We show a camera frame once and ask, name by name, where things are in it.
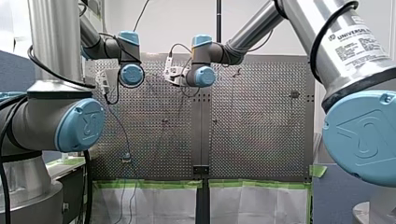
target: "black cable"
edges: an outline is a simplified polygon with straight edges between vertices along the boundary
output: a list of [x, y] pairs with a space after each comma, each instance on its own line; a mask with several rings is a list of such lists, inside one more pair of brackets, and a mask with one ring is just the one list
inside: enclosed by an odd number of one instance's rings
[[[121, 126], [122, 132], [123, 132], [124, 135], [125, 135], [125, 141], [126, 141], [126, 146], [127, 146], [128, 153], [129, 153], [130, 155], [132, 155], [131, 144], [130, 144], [130, 142], [129, 142], [128, 133], [126, 132], [125, 127], [123, 126], [123, 124], [122, 124], [122, 122], [120, 121], [119, 117], [114, 113], [114, 111], [110, 108], [109, 105], [108, 105], [107, 108], [108, 108], [108, 111], [110, 112], [110, 114], [116, 119], [117, 123]], [[134, 175], [135, 175], [135, 177], [137, 178], [137, 170], [136, 170], [135, 167], [134, 167]], [[125, 188], [126, 188], [126, 178], [124, 179], [124, 186], [123, 186], [123, 188], [122, 188], [122, 194], [121, 194], [121, 200], [120, 200], [120, 204], [121, 204], [121, 206], [120, 206], [120, 218], [119, 218], [114, 224], [118, 224], [118, 223], [120, 223], [121, 220], [122, 220], [122, 213], [123, 213], [122, 201], [123, 201], [123, 195], [124, 195], [124, 192], [125, 192]], [[137, 188], [137, 183], [134, 185], [134, 193], [133, 193], [133, 195], [131, 196], [131, 199], [129, 200], [129, 209], [130, 209], [130, 211], [131, 211], [131, 206], [132, 206], [132, 199], [133, 199], [134, 196], [135, 196], [136, 188]]]
[[87, 177], [87, 169], [84, 169], [84, 173], [82, 174], [82, 196], [81, 196], [81, 206], [79, 208], [77, 224], [80, 224], [82, 221], [82, 214], [84, 213], [84, 196], [85, 196], [85, 180]]
[[110, 102], [110, 100], [108, 99], [108, 95], [107, 95], [107, 93], [104, 95], [104, 97], [105, 97], [105, 100], [106, 100], [106, 103], [108, 104], [108, 105], [116, 105], [118, 102], [119, 102], [119, 100], [120, 100], [120, 82], [117, 80], [117, 83], [116, 83], [116, 101], [114, 101], [114, 102]]
[[85, 5], [83, 3], [78, 3], [78, 5], [84, 7], [82, 9], [82, 11], [79, 13], [79, 16], [82, 17], [85, 14], [85, 12], [87, 11], [88, 7], [87, 7], [87, 5]]
[[2, 187], [3, 187], [3, 194], [4, 194], [6, 224], [11, 224], [11, 200], [9, 197], [9, 188], [8, 188], [6, 170], [4, 169], [4, 164], [3, 164], [3, 159], [2, 159], [3, 143], [4, 143], [4, 139], [6, 137], [6, 134], [7, 134], [8, 126], [10, 125], [10, 123], [11, 123], [12, 119], [14, 118], [18, 109], [21, 107], [21, 105], [23, 103], [26, 102], [26, 100], [27, 100], [26, 95], [23, 95], [20, 97], [15, 97], [13, 99], [10, 99], [10, 101], [8, 101], [9, 103], [11, 101], [13, 101], [14, 104], [16, 102], [18, 102], [18, 103], [16, 105], [13, 105], [10, 108], [10, 110], [8, 111], [6, 122], [3, 126], [1, 133], [0, 133], [0, 177], [1, 177]]
[[227, 47], [230, 48], [232, 51], [234, 51], [236, 53], [239, 53], [239, 54], [246, 54], [246, 53], [249, 53], [249, 52], [253, 52], [253, 51], [256, 51], [256, 50], [262, 48], [266, 43], [268, 43], [268, 41], [270, 40], [273, 32], [274, 32], [274, 30], [271, 30], [270, 33], [267, 36], [267, 39], [255, 49], [234, 49], [233, 47], [231, 47], [231, 45], [227, 45]]
[[259, 45], [257, 48], [255, 48], [255, 49], [250, 49], [250, 50], [248, 50], [247, 52], [253, 52], [253, 51], [256, 51], [256, 50], [262, 48], [262, 47], [263, 47], [264, 45], [266, 45], [266, 44], [268, 43], [268, 41], [271, 39], [271, 36], [272, 36], [273, 33], [274, 33], [274, 30], [271, 30], [271, 32], [270, 32], [270, 34], [268, 35], [267, 39], [266, 39], [262, 44], [260, 44], [260, 45]]
[[136, 29], [137, 29], [137, 25], [139, 24], [140, 19], [142, 19], [143, 13], [145, 12], [148, 3], [149, 3], [149, 0], [146, 1], [146, 4], [143, 6], [142, 11], [140, 12], [139, 18], [137, 19], [136, 24], [134, 25], [134, 32], [135, 32]]
[[184, 44], [176, 43], [176, 44], [174, 44], [174, 45], [172, 46], [171, 50], [169, 51], [169, 56], [172, 57], [173, 50], [174, 50], [174, 48], [175, 48], [176, 46], [181, 46], [181, 47], [183, 47], [186, 51], [188, 51], [189, 53], [191, 53], [191, 50], [190, 50], [189, 48], [187, 48], [187, 46], [185, 46]]
[[67, 78], [65, 78], [65, 77], [63, 77], [63, 76], [61, 76], [59, 74], [56, 74], [55, 72], [50, 70], [46, 65], [44, 65], [42, 62], [40, 62], [40, 60], [38, 60], [38, 58], [32, 52], [33, 52], [33, 45], [30, 46], [30, 48], [27, 50], [27, 55], [29, 56], [30, 60], [32, 60], [32, 62], [35, 63], [35, 65], [37, 65], [38, 67], [40, 67], [44, 71], [50, 73], [52, 76], [57, 77], [57, 78], [59, 78], [62, 81], [70, 82], [70, 83], [75, 84], [75, 85], [80, 86], [80, 87], [84, 87], [84, 88], [88, 88], [88, 89], [95, 89], [96, 88], [95, 85], [85, 84], [85, 83], [81, 83], [81, 82], [76, 82], [74, 80], [67, 79]]
[[91, 157], [88, 150], [84, 151], [85, 169], [87, 174], [87, 211], [85, 212], [84, 224], [90, 224], [92, 215], [93, 183], [91, 170]]
[[315, 38], [314, 44], [312, 45], [311, 53], [309, 56], [309, 62], [311, 65], [311, 72], [314, 75], [315, 79], [321, 83], [320, 77], [318, 76], [317, 71], [317, 56], [318, 50], [321, 44], [323, 37], [326, 35], [330, 27], [337, 21], [337, 19], [342, 16], [344, 13], [349, 11], [352, 8], [358, 8], [359, 2], [353, 1], [346, 3], [343, 7], [340, 7], [337, 11], [335, 11], [330, 18], [324, 23], [322, 28], [320, 29], [317, 37]]

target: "plastic sheet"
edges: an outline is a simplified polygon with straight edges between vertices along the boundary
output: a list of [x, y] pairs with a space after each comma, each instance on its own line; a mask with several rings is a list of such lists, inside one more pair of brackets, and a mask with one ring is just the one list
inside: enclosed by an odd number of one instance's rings
[[223, 180], [210, 182], [211, 224], [305, 224], [310, 185]]
[[200, 185], [196, 181], [96, 182], [92, 223], [195, 224]]

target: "white paper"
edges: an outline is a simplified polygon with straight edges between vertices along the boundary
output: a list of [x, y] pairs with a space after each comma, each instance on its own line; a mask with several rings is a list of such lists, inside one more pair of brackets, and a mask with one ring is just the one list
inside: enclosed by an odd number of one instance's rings
[[[92, 223], [116, 223], [120, 219], [122, 191], [95, 192]], [[195, 224], [196, 189], [136, 189], [133, 195], [134, 189], [123, 193], [119, 224]]]
[[212, 224], [305, 224], [307, 189], [212, 188]]

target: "metal bracket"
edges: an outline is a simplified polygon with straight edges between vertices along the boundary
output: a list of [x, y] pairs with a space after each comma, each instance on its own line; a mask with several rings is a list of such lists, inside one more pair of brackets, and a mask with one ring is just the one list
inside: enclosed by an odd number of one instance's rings
[[193, 166], [193, 171], [195, 175], [209, 175], [208, 165], [195, 165]]

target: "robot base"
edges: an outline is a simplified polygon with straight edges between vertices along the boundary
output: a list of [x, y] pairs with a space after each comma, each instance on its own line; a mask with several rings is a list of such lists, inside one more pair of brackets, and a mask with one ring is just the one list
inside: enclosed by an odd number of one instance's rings
[[[63, 201], [62, 184], [54, 182], [47, 194], [14, 206], [11, 223], [62, 224]], [[4, 207], [0, 209], [0, 220], [5, 220]]]

